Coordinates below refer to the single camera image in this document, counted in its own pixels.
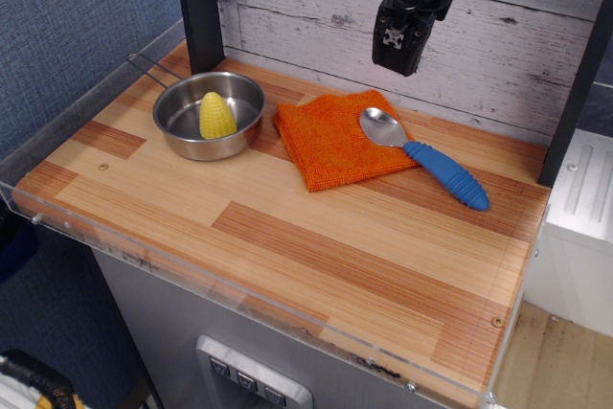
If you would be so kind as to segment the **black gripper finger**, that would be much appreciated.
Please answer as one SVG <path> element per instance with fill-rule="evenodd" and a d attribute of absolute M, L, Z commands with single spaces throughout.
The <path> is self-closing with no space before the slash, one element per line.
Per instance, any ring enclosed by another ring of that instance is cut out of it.
<path fill-rule="evenodd" d="M 374 27 L 373 63 L 409 77 L 417 72 L 436 14 L 406 11 L 382 0 Z"/>

